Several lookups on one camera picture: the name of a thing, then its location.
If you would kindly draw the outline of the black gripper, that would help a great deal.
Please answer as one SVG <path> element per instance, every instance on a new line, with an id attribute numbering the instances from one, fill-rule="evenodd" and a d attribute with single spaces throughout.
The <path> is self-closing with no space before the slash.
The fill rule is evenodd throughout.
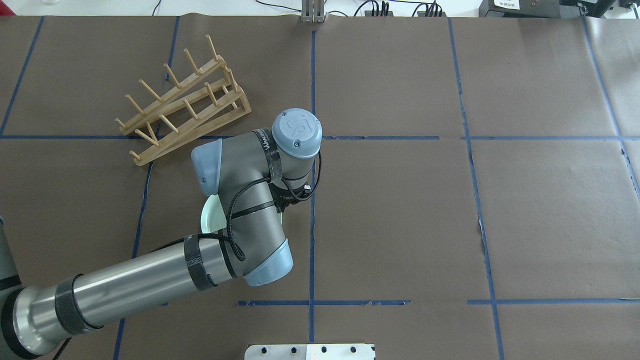
<path id="1" fill-rule="evenodd" d="M 308 182 L 296 188 L 285 179 L 272 183 L 272 198 L 275 207 L 288 207 L 305 202 L 311 198 L 312 194 L 313 187 Z"/>

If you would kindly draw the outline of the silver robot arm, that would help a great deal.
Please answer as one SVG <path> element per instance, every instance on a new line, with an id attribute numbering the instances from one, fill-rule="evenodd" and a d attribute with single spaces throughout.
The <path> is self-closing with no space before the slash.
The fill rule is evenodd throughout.
<path id="1" fill-rule="evenodd" d="M 270 127 L 195 147 L 190 157 L 207 198 L 201 218 L 218 226 L 50 287 L 22 285 L 2 234 L 1 358 L 61 353 L 73 337 L 234 278 L 259 287 L 286 276 L 294 262 L 281 216 L 312 198 L 322 139 L 315 114 L 290 108 Z"/>

